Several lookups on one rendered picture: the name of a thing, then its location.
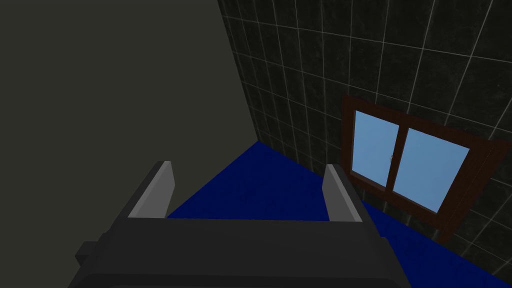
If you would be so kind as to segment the brown framed window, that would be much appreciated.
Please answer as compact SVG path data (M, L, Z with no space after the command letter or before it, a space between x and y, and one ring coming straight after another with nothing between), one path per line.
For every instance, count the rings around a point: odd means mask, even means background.
M364 190L447 242L512 148L403 112L342 97L341 167Z

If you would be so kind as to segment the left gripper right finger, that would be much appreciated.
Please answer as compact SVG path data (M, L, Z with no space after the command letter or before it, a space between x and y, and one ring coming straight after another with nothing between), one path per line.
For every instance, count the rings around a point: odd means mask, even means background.
M362 222L334 165L326 165L321 188L330 222Z

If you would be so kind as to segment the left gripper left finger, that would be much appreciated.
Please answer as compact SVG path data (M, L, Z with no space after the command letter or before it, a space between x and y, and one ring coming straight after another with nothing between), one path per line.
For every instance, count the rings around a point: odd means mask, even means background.
M172 163L166 160L158 168L128 217L165 219L175 186Z

